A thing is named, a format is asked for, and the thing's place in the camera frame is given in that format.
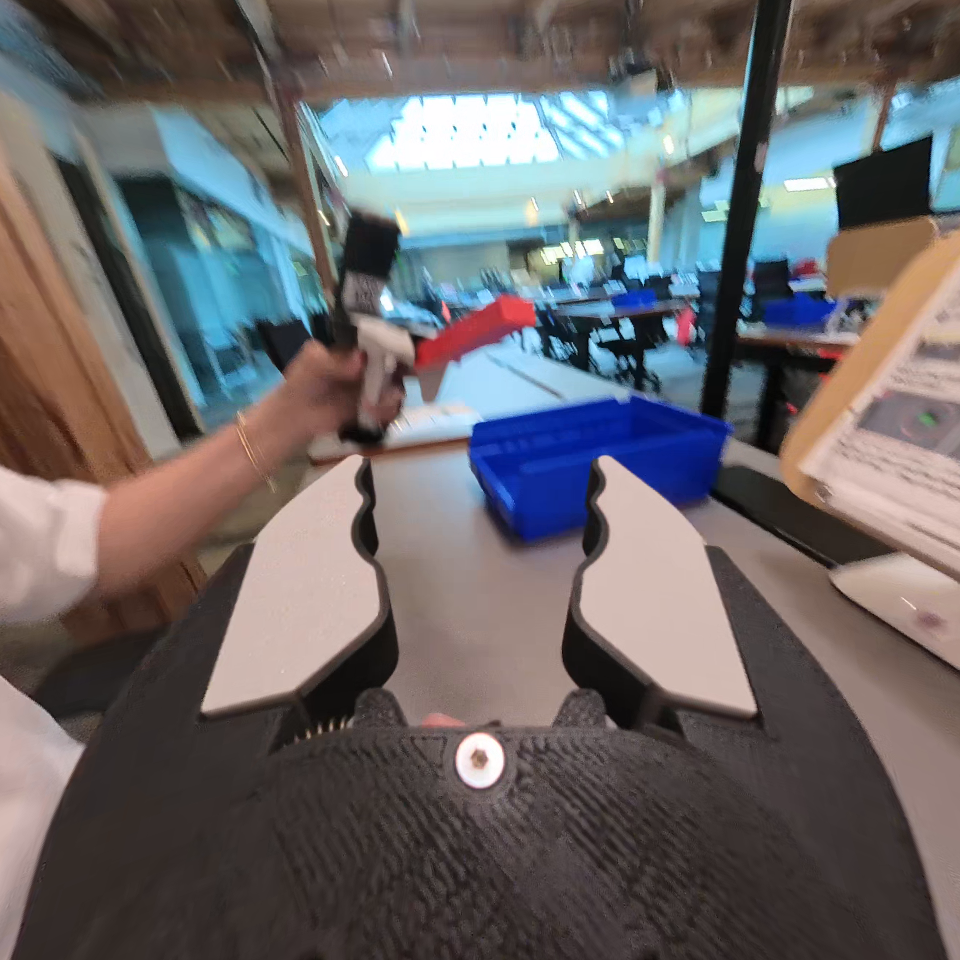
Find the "white stand base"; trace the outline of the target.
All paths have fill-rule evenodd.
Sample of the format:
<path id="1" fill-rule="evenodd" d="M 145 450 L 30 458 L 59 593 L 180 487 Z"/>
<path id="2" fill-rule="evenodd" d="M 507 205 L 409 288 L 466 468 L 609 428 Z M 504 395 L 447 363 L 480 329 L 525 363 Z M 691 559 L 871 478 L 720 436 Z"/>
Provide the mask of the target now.
<path id="1" fill-rule="evenodd" d="M 959 583 L 906 554 L 843 564 L 834 589 L 867 614 L 959 669 Z"/>

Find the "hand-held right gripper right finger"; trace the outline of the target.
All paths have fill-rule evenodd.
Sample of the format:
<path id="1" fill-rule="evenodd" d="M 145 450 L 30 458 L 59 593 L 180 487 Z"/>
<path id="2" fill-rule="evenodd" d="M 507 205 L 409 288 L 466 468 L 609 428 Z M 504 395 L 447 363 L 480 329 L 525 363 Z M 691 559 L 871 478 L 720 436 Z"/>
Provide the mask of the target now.
<path id="1" fill-rule="evenodd" d="M 754 726 L 759 704 L 702 535 L 610 455 L 590 468 L 564 669 L 622 731 L 681 714 Z"/>

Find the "blue plastic bin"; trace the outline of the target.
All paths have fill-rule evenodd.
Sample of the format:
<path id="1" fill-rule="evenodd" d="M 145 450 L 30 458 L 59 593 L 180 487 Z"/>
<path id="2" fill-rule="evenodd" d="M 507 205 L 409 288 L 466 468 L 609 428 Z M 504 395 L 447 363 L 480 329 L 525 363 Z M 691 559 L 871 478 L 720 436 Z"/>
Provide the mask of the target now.
<path id="1" fill-rule="evenodd" d="M 468 459 L 501 527 L 534 543 L 584 526 L 598 458 L 687 506 L 711 493 L 733 434 L 724 420 L 633 395 L 478 422 Z"/>
<path id="2" fill-rule="evenodd" d="M 805 293 L 763 304 L 762 323 L 773 330 L 820 330 L 834 313 L 835 302 Z"/>

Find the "person's left forearm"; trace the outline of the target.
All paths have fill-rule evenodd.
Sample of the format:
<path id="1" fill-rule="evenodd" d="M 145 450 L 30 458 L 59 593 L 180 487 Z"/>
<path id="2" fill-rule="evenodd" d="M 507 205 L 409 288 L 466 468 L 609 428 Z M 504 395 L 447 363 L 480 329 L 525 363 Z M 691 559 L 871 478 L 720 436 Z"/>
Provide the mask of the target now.
<path id="1" fill-rule="evenodd" d="M 95 594 L 126 594 L 185 558 L 306 446 L 275 394 L 234 426 L 111 487 L 99 523 Z"/>

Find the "person's left hand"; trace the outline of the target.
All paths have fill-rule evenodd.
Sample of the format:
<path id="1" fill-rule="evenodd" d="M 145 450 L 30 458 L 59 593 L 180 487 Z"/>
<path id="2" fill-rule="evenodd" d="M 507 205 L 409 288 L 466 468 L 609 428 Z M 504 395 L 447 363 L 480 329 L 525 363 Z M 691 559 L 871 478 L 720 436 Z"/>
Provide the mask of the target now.
<path id="1" fill-rule="evenodd" d="M 327 348 L 311 340 L 284 372 L 280 388 L 286 418 L 307 443 L 359 426 L 380 434 L 402 412 L 407 368 L 399 366 L 380 388 L 365 397 L 368 357 L 360 349 Z"/>

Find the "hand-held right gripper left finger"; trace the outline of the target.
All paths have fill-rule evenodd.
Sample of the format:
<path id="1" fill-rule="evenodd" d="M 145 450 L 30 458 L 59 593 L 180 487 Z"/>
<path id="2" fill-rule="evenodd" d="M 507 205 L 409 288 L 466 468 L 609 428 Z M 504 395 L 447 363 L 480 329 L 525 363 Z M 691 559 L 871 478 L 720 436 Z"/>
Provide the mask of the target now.
<path id="1" fill-rule="evenodd" d="M 288 707 L 302 724 L 354 714 L 399 660 L 378 562 L 371 462 L 350 455 L 258 534 L 200 712 L 227 718 Z"/>

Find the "wooden display board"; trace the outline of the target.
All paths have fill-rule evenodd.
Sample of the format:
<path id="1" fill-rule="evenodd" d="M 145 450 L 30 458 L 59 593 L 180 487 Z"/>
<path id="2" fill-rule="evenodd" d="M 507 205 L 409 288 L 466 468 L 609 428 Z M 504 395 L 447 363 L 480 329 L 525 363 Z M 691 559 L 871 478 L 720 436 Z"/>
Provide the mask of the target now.
<path id="1" fill-rule="evenodd" d="M 860 363 L 858 360 L 849 359 L 851 352 L 856 350 L 860 340 L 863 337 L 867 338 L 867 354 L 872 354 L 875 351 L 882 353 L 884 347 L 897 338 L 906 323 L 913 318 L 917 309 L 927 302 L 931 293 L 942 282 L 945 275 L 954 268 L 958 269 L 959 282 L 958 230 L 954 230 L 954 232 L 936 240 L 915 257 L 901 273 L 883 298 L 857 343 L 846 352 L 845 358 L 834 366 L 825 385 L 816 392 L 798 416 L 779 452 L 782 479 L 792 494 L 837 520 L 858 529 L 876 541 L 889 546 L 891 549 L 910 556 L 912 555 L 890 544 L 887 540 L 877 538 L 856 523 L 823 508 L 814 499 L 811 482 L 803 479 L 799 474 L 796 462 L 800 455 L 809 450 L 812 440 L 817 437 L 823 427 L 831 421 L 838 401 L 848 398 L 851 391 L 856 390 L 858 385 L 862 383 L 864 374 L 858 372 Z M 914 558 L 940 570 L 954 580 L 958 579 L 958 577 L 955 578 L 953 575 L 943 572 L 941 568 L 924 559 Z"/>

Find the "person's white shirt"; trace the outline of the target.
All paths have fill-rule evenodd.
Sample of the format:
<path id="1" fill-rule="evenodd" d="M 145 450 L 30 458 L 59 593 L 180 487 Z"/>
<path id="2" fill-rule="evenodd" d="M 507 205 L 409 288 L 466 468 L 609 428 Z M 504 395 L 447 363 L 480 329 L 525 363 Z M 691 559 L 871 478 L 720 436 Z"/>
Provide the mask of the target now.
<path id="1" fill-rule="evenodd" d="M 106 492 L 1 470 L 2 624 L 72 610 L 98 578 Z M 18 940 L 46 834 L 84 746 L 1 679 L 1 956 Z"/>

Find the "printed instruction sheet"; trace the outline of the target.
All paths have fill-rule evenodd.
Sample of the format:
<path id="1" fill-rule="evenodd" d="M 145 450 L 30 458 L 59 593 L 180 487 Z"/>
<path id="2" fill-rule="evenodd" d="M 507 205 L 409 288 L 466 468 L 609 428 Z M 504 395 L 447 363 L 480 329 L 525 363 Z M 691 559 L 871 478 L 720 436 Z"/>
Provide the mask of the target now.
<path id="1" fill-rule="evenodd" d="M 958 321 L 954 268 L 882 352 L 858 342 L 862 383 L 796 462 L 822 508 L 955 578 Z"/>

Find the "dark wooden desk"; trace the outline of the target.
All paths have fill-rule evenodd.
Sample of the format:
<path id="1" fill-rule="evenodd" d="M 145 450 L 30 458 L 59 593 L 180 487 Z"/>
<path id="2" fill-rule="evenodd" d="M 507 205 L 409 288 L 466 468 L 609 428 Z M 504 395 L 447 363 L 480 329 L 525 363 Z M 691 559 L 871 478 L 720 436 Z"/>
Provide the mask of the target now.
<path id="1" fill-rule="evenodd" d="M 573 369 L 601 376 L 592 348 L 616 362 L 617 383 L 660 396 L 662 379 L 647 365 L 647 354 L 668 341 L 666 321 L 687 307 L 679 299 L 615 305 L 594 301 L 582 305 L 544 306 L 536 310 L 536 331 L 543 354 Z"/>

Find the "laminated paper sheet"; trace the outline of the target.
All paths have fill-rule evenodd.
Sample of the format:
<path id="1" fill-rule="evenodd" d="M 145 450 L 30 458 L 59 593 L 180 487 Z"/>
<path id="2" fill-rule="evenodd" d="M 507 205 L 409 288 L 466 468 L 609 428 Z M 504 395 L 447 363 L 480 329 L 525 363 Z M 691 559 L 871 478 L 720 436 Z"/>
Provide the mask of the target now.
<path id="1" fill-rule="evenodd" d="M 386 439 L 394 446 L 457 441 L 469 438 L 484 417 L 462 403 L 406 407 L 390 425 Z"/>

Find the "black monitor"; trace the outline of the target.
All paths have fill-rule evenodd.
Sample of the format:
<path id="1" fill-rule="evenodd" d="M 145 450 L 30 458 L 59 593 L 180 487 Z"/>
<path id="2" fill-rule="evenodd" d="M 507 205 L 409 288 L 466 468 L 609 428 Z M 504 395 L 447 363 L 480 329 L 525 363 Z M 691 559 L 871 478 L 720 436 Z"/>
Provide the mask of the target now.
<path id="1" fill-rule="evenodd" d="M 928 134 L 834 167 L 838 230 L 930 216 L 932 147 Z"/>

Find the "cardboard box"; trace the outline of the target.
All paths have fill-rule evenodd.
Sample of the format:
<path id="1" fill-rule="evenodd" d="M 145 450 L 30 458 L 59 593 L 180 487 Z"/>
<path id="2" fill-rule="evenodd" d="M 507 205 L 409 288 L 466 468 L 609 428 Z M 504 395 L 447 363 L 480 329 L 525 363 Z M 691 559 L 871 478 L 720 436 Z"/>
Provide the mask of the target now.
<path id="1" fill-rule="evenodd" d="M 939 227 L 931 217 L 838 231 L 826 247 L 826 296 L 835 302 L 881 300 L 938 235 Z"/>

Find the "black pole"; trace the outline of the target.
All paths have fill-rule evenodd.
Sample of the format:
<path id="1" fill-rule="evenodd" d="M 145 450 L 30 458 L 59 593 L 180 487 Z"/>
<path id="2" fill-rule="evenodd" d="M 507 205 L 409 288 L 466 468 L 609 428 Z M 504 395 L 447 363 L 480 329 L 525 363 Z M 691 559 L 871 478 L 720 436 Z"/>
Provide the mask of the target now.
<path id="1" fill-rule="evenodd" d="M 792 13 L 791 1 L 758 1 L 754 11 L 714 326 L 700 403 L 702 414 L 719 420 L 726 418 L 738 318 Z"/>

